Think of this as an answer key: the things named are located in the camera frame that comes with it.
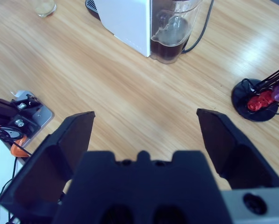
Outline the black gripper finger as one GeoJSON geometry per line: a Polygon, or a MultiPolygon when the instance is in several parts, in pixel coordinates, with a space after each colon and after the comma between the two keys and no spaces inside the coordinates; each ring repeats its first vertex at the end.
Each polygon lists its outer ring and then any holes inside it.
{"type": "Polygon", "coordinates": [[[66,183],[88,150],[95,113],[67,117],[26,160],[0,196],[0,205],[20,221],[50,221],[66,183]]]}
{"type": "Polygon", "coordinates": [[[227,115],[197,109],[205,149],[232,189],[279,187],[279,176],[227,115]]]}

